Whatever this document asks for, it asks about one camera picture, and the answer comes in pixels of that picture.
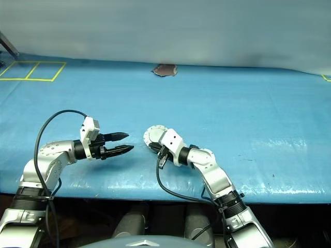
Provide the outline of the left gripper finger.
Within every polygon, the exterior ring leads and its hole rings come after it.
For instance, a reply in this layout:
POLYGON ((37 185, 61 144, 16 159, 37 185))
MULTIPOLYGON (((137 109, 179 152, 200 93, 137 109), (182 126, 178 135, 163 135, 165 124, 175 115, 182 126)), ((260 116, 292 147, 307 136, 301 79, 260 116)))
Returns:
POLYGON ((116 157, 116 156, 125 154, 125 153, 131 151, 133 148, 134 148, 133 145, 120 145, 120 146, 116 146, 112 149, 107 149, 106 158, 116 157))
POLYGON ((103 135, 105 142, 120 141, 128 136, 129 134, 124 132, 115 132, 115 133, 108 133, 103 135))

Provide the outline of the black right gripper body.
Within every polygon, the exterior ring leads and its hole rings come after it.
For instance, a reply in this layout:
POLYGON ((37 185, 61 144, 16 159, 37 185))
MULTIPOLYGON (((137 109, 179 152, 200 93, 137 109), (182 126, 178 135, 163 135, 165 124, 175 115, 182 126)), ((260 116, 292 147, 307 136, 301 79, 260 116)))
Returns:
POLYGON ((157 153, 157 168, 163 168, 167 160, 172 162, 173 156, 166 146, 161 145, 161 150, 157 153))

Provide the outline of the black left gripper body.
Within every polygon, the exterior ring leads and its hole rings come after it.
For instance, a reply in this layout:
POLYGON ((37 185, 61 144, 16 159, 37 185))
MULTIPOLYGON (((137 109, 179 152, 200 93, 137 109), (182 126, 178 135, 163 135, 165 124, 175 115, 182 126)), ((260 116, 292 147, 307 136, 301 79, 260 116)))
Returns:
POLYGON ((104 134, 98 134, 94 141, 89 144, 89 150, 92 158, 105 160, 106 154, 106 138, 104 134))

